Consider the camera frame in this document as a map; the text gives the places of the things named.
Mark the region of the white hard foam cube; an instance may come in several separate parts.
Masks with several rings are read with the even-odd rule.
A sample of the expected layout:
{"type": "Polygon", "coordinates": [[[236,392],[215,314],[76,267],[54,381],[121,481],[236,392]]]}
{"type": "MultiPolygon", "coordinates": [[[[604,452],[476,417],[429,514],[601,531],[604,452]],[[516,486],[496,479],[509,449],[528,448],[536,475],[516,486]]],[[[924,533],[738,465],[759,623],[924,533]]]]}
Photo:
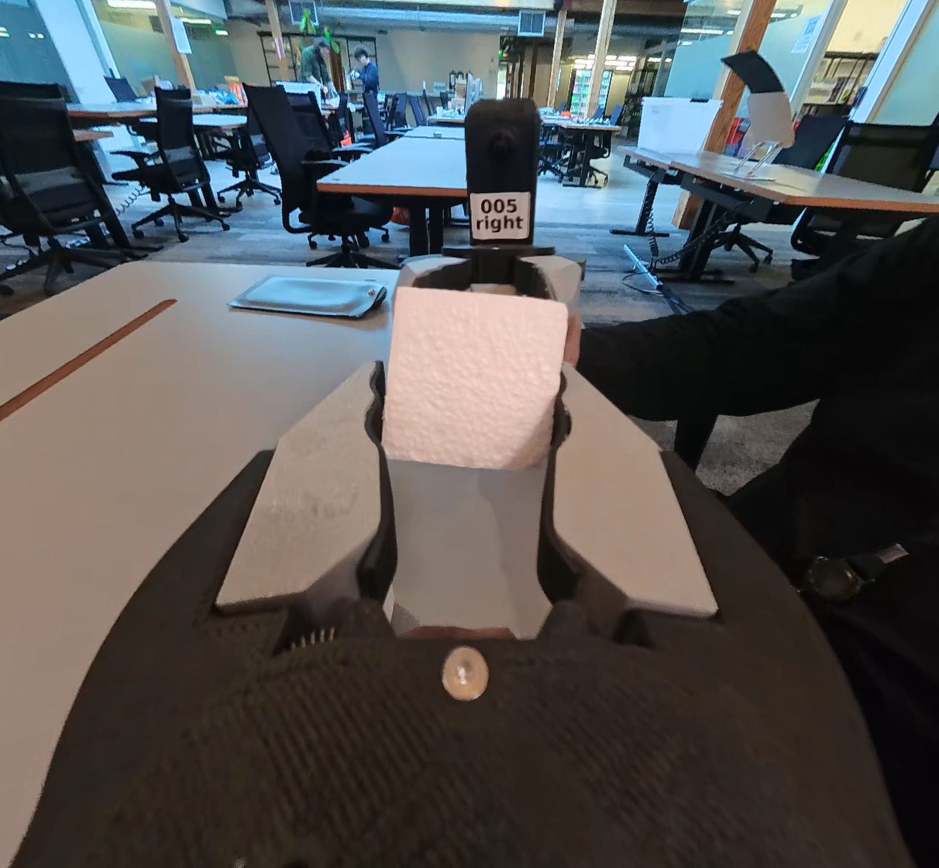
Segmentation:
{"type": "Polygon", "coordinates": [[[382,443],[393,461],[519,471],[546,458],[568,309],[552,300],[398,288],[382,443]]]}

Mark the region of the wooden support post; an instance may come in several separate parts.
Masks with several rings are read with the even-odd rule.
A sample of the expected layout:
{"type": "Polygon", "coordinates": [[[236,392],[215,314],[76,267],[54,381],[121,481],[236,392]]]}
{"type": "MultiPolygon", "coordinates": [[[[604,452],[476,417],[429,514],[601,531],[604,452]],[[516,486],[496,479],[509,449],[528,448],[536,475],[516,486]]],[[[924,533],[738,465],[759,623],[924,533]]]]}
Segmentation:
{"type": "Polygon", "coordinates": [[[686,0],[687,10],[667,81],[666,96],[719,102],[697,150],[721,154],[745,86],[722,59],[759,51],[778,0],[686,0]]]}

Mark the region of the person's right forearm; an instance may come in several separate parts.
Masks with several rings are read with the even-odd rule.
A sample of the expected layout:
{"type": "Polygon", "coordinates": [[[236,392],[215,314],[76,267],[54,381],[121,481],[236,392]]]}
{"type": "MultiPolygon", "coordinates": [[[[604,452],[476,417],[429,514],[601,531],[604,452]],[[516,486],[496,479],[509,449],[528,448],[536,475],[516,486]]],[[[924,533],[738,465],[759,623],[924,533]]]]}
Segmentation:
{"type": "Polygon", "coordinates": [[[790,287],[581,334],[578,372],[649,420],[810,401],[831,420],[937,430],[937,219],[790,287]]]}

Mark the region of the black office chair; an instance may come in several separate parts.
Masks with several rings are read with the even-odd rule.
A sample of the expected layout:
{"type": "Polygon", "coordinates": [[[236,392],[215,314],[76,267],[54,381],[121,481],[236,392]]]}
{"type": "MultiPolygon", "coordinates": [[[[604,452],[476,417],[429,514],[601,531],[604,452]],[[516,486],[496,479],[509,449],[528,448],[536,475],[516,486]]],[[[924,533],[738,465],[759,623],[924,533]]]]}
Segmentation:
{"type": "MultiPolygon", "coordinates": [[[[848,123],[835,142],[823,172],[921,193],[937,165],[937,126],[848,123]]],[[[791,246],[804,259],[791,264],[792,282],[819,274],[848,256],[898,233],[919,215],[847,208],[810,207],[794,224],[791,246]]]]}

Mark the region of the cluster of black office chairs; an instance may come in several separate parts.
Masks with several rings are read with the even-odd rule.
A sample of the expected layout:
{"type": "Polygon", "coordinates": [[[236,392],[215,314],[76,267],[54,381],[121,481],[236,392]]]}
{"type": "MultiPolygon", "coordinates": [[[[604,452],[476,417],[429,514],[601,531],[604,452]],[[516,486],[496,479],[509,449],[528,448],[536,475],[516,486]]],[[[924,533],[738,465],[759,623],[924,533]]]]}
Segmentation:
{"type": "MultiPolygon", "coordinates": [[[[233,209],[221,209],[212,195],[205,163],[194,136],[192,99],[181,89],[157,89],[158,162],[130,173],[167,205],[132,226],[172,217],[179,241],[188,240],[183,217],[217,222],[229,231],[233,209]]],[[[2,270],[2,296],[8,282],[45,269],[43,291],[54,293],[60,274],[75,265],[108,270],[143,259],[155,247],[132,245],[118,214],[88,165],[74,136],[66,104],[55,98],[2,95],[2,227],[21,236],[30,255],[2,270]]]]}

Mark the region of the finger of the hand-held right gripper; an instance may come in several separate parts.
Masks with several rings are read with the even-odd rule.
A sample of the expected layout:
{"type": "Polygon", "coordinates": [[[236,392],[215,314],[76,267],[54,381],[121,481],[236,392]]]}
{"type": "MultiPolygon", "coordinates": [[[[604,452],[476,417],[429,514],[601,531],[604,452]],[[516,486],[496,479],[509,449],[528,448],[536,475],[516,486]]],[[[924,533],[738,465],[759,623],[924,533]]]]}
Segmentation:
{"type": "Polygon", "coordinates": [[[416,256],[406,259],[400,267],[400,290],[464,291],[472,284],[472,264],[467,259],[444,255],[416,256]]]}
{"type": "Polygon", "coordinates": [[[566,257],[525,257],[524,296],[565,306],[568,328],[580,322],[583,266],[566,257]]]}

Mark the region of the grey flat pouch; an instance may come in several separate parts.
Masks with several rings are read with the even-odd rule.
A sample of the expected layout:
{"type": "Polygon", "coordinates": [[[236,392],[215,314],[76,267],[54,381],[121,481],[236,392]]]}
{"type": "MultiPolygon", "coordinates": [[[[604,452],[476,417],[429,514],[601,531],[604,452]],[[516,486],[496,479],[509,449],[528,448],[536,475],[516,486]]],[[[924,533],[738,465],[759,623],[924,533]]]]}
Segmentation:
{"type": "Polygon", "coordinates": [[[360,320],[378,310],[388,290],[371,280],[269,275],[228,302],[234,310],[360,320]]]}

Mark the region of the white power strip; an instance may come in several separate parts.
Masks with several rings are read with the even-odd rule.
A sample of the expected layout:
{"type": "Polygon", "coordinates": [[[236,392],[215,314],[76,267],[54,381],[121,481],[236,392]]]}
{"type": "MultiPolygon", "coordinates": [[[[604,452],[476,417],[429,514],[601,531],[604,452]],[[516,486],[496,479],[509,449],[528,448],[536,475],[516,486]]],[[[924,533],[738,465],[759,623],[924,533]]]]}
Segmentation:
{"type": "Polygon", "coordinates": [[[661,294],[662,282],[654,275],[647,264],[636,255],[629,245],[624,244],[623,252],[629,263],[623,275],[623,285],[644,295],[661,294]]]}

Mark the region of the clear acrylic stand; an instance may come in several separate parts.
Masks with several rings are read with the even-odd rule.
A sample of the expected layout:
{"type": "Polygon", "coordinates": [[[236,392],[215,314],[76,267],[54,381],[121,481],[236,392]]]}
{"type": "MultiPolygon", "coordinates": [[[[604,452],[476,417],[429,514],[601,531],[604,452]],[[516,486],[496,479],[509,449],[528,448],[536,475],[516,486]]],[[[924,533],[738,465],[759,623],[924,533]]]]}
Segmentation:
{"type": "Polygon", "coordinates": [[[763,180],[758,177],[760,170],[770,165],[781,150],[781,144],[776,141],[761,141],[755,143],[745,156],[738,160],[734,175],[745,181],[763,180]]]}

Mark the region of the curved black white card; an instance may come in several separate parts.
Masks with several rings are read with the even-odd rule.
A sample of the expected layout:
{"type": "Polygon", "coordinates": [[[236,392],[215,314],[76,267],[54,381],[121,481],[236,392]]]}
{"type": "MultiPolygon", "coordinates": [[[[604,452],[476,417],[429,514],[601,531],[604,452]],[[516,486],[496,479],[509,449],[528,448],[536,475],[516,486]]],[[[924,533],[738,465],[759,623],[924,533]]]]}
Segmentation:
{"type": "Polygon", "coordinates": [[[738,52],[721,60],[748,90],[749,125],[743,138],[746,151],[761,144],[775,144],[780,150],[792,147],[794,129],[788,93],[776,70],[756,51],[738,52]]]}

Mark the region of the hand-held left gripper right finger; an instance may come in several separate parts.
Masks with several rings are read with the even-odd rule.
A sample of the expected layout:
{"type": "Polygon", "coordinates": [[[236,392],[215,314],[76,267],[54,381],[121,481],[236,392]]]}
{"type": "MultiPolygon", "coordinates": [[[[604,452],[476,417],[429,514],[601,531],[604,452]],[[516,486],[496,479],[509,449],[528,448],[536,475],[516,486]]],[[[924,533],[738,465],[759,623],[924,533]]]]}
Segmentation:
{"type": "Polygon", "coordinates": [[[537,577],[589,619],[633,611],[710,619],[718,605],[658,445],[561,370],[546,459],[537,577]]]}

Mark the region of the person's dark clothed body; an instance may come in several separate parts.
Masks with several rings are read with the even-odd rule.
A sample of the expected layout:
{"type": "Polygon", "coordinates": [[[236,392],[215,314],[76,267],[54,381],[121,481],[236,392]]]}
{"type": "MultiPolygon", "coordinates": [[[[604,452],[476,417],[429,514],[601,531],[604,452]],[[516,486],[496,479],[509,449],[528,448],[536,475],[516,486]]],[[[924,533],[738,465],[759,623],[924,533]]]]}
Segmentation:
{"type": "Polygon", "coordinates": [[[831,420],[815,403],[738,518],[799,586],[818,556],[909,556],[846,602],[805,596],[862,707],[917,866],[937,866],[936,431],[831,420]]]}

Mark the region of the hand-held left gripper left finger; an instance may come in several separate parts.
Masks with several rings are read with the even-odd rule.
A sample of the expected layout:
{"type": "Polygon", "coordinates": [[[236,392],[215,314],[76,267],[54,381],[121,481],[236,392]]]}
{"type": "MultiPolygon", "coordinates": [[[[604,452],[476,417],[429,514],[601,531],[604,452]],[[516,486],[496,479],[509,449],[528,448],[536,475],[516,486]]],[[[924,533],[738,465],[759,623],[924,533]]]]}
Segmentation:
{"type": "Polygon", "coordinates": [[[384,368],[353,372],[277,441],[217,594],[225,614],[383,604],[396,568],[384,368]]]}

